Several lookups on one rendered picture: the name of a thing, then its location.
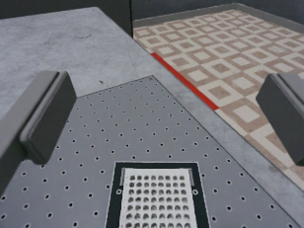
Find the grey perforated base plate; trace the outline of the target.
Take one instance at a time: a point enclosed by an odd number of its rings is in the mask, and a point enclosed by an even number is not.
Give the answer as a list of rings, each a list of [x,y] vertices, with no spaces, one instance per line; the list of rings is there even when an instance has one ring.
[[[114,161],[198,162],[211,228],[303,228],[154,75],[77,97],[47,164],[22,160],[0,228],[105,228]]]

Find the white well plate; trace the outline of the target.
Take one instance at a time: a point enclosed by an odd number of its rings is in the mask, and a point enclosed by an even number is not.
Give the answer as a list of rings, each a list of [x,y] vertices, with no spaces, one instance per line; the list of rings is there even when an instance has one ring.
[[[119,228],[197,228],[189,169],[125,169]]]

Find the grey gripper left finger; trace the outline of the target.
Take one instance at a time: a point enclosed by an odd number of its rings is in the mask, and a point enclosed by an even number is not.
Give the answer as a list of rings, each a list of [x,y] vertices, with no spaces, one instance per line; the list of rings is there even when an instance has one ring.
[[[47,164],[76,100],[67,71],[40,71],[0,120],[0,199],[22,160]]]

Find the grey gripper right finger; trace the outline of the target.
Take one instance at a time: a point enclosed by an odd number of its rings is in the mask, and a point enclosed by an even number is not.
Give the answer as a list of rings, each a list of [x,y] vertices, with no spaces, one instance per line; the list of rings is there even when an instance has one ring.
[[[269,73],[256,102],[293,163],[304,167],[304,80],[296,73]]]

